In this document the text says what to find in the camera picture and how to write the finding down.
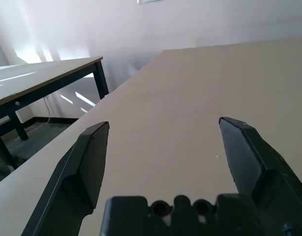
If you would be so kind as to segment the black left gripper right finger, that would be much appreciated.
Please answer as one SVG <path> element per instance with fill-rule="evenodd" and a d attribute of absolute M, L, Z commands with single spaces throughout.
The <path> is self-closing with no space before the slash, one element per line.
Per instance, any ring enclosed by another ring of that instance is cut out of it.
<path fill-rule="evenodd" d="M 250 196 L 269 236 L 302 236 L 302 183 L 284 158 L 247 123 L 220 117 L 228 166 Z"/>

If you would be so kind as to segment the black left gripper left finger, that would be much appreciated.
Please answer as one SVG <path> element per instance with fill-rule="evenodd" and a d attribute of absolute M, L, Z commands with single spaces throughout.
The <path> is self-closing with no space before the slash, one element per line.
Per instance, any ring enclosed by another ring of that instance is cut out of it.
<path fill-rule="evenodd" d="M 90 126 L 60 159 L 28 223 L 24 236 L 77 236 L 83 219 L 97 206 L 106 165 L 110 125 Z"/>

